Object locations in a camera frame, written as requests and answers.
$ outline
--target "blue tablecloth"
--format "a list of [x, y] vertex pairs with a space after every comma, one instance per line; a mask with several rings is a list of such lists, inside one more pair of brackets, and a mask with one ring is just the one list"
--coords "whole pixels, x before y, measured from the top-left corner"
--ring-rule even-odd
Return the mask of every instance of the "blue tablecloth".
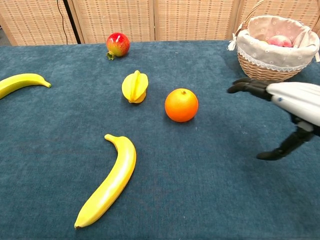
[[[0, 47], [0, 79], [37, 73], [52, 84], [0, 100], [0, 239], [320, 239], [320, 139], [279, 161], [256, 154], [295, 130], [289, 115], [246, 92], [228, 41], [133, 42], [111, 61], [105, 44]], [[128, 103], [124, 78], [148, 76]], [[312, 62], [291, 81], [320, 84]], [[171, 121], [167, 95], [198, 97], [195, 118]], [[94, 224], [82, 205], [117, 158], [105, 134], [137, 151], [133, 175]]]

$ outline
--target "orange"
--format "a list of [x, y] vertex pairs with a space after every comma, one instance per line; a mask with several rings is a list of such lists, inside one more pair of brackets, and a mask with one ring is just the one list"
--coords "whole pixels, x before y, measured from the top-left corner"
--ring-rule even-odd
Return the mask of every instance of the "orange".
[[164, 102], [164, 109], [168, 117], [176, 122], [187, 122], [198, 111], [197, 96], [186, 88], [177, 88], [169, 93]]

